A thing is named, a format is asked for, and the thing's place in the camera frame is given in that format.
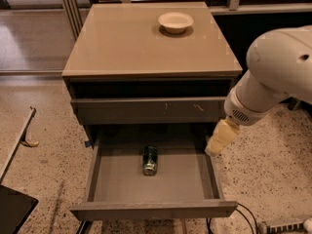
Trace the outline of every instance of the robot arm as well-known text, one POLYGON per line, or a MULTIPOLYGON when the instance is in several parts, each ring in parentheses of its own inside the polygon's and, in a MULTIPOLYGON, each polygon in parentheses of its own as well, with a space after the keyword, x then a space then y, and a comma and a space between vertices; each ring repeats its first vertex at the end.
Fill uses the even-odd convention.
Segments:
POLYGON ((238 134, 286 98, 312 103, 312 26, 269 31, 247 52, 249 70, 231 90, 206 152, 218 154, 238 134))

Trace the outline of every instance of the cabinet top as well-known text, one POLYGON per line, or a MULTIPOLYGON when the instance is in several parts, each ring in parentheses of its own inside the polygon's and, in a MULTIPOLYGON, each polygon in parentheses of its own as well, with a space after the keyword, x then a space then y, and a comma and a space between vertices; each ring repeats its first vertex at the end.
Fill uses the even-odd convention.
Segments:
POLYGON ((205 3, 93 5, 62 76, 237 76, 242 68, 205 3), (158 18, 181 12, 194 23, 169 34, 158 18))

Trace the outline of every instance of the black cable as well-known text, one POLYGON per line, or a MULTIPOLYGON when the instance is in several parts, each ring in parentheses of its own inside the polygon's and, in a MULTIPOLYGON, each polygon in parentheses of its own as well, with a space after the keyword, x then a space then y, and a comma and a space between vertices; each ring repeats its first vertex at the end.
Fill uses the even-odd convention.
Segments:
POLYGON ((255 233, 258 234, 259 233, 259 228, 257 227, 256 220, 255 220, 255 217, 254 217, 254 214, 252 213, 252 211, 249 210, 246 206, 244 206, 244 205, 242 205, 240 203, 238 203, 238 205, 240 207, 244 208, 245 210, 247 210, 251 214, 251 216, 253 217, 253 221, 254 221, 255 233))
POLYGON ((246 216, 238 209, 235 209, 235 211, 237 211, 240 215, 243 216, 243 218, 245 219, 245 221, 248 223, 248 225, 250 226, 252 233, 254 234, 254 229, 253 226, 251 225, 250 221, 246 218, 246 216))
POLYGON ((212 229, 211 229, 212 219, 206 218, 206 223, 207 223, 208 234, 214 234, 212 229))

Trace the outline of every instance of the can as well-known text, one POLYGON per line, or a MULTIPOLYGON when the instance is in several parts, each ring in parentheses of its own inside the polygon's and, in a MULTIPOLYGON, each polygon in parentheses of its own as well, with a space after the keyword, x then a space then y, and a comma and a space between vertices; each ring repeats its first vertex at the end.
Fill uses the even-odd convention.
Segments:
POLYGON ((158 150, 153 145, 147 145, 143 151, 143 174, 155 176, 157 173, 158 150))

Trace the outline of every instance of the white bowl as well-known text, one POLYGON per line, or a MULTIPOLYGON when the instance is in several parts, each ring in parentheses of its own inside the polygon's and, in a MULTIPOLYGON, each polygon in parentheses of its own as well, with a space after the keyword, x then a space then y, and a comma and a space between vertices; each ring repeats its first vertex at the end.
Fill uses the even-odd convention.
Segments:
POLYGON ((180 34, 194 23, 194 19, 186 13, 170 12, 160 16, 158 22, 165 27, 167 32, 180 34))

